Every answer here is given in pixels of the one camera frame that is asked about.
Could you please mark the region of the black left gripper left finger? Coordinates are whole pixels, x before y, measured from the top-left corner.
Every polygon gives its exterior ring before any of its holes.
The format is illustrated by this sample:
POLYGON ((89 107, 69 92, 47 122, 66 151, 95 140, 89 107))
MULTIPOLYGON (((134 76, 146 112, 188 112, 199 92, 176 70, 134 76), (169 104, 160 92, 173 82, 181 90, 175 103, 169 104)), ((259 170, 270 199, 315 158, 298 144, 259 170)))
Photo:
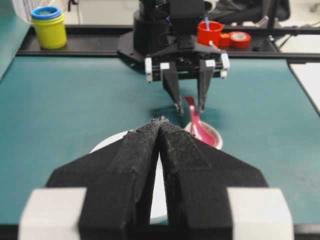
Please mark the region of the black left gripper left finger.
MULTIPOLYGON (((159 128, 160 121, 153 120, 134 131, 149 135, 147 145, 154 142, 153 149, 159 152, 159 128)), ((133 171, 108 170, 122 142, 55 169, 46 183, 48 188, 86 188, 78 223, 83 240, 127 240, 134 229, 150 223, 150 209, 146 213, 136 210, 133 171)))

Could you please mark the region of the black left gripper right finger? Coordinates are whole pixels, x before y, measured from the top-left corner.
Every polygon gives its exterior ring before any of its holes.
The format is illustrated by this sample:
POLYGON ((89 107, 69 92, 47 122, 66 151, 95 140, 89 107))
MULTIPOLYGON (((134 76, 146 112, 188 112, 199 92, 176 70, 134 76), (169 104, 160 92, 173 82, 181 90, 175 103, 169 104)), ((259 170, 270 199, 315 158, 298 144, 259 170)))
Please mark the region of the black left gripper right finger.
POLYGON ((182 240, 232 239, 228 187, 268 187, 261 171, 162 120, 159 149, 163 164, 168 224, 182 240))

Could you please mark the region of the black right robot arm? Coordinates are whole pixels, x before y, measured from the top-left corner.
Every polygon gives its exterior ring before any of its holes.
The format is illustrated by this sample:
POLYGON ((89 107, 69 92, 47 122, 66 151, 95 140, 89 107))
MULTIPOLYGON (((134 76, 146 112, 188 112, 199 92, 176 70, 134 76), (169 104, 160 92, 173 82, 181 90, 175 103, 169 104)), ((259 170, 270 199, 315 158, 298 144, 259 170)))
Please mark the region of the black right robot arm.
POLYGON ((198 110, 203 113, 211 79, 225 78, 230 68, 225 50, 212 40, 208 45, 198 42, 198 26, 211 9, 205 0, 141 0, 133 30, 118 41, 118 54, 143 69, 148 83, 162 82, 180 114, 180 80, 197 80, 198 110))

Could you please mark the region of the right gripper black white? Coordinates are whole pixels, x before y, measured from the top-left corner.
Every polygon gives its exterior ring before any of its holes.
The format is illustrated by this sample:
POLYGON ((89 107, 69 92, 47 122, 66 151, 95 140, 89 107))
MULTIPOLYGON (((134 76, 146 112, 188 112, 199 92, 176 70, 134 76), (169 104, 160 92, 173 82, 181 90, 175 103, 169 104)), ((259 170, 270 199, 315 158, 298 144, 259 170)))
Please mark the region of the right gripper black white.
POLYGON ((208 89, 215 72, 221 78, 227 76, 230 60, 226 51, 219 49, 217 40, 178 38, 176 42, 145 57, 145 73, 148 83, 161 79, 163 88, 171 97, 177 112, 184 114, 179 78, 197 78, 198 110, 204 112, 208 89))

